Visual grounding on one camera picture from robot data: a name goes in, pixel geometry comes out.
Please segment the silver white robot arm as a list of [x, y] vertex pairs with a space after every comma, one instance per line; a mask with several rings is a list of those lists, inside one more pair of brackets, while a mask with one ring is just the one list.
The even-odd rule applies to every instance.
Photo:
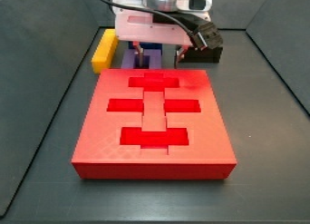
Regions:
[[216, 27], [208, 10], [212, 0], [110, 0], [114, 32], [132, 43], [137, 65], [144, 64], [142, 43], [178, 45], [173, 62], [186, 49], [213, 49]]

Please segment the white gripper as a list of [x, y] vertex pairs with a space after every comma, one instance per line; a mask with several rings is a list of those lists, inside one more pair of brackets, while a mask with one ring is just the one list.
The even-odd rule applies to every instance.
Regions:
[[[161, 12], [176, 10], [174, 0], [112, 0], [118, 5], [137, 8], [150, 8]], [[120, 40], [133, 41], [136, 65], [142, 67], [144, 49], [138, 42], [154, 44], [178, 44], [174, 47], [173, 67], [184, 58], [189, 38], [176, 24], [158, 24], [152, 20], [152, 14], [113, 7], [114, 30]]]

